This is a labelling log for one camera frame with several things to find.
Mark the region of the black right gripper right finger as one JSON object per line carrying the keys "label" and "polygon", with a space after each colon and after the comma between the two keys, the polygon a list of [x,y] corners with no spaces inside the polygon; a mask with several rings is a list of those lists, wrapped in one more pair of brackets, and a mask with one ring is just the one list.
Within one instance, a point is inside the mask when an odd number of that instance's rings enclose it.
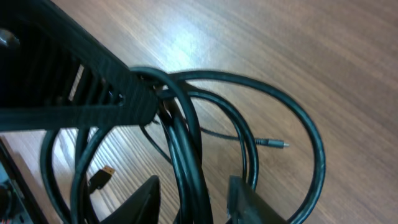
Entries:
{"label": "black right gripper right finger", "polygon": [[229,177],[227,224],[288,224],[238,176]]}

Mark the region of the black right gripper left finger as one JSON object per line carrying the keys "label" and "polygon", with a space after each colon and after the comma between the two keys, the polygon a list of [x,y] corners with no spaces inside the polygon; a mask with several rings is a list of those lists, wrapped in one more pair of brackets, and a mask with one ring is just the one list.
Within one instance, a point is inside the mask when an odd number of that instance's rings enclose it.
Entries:
{"label": "black right gripper left finger", "polygon": [[153,175],[101,224],[157,224],[159,213],[160,180]]}

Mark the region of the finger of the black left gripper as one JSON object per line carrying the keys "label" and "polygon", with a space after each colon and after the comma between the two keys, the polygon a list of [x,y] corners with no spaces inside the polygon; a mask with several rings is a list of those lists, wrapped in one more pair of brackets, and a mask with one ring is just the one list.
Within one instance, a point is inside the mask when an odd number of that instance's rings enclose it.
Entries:
{"label": "finger of the black left gripper", "polygon": [[150,123],[158,99],[51,1],[2,1],[1,129]]}

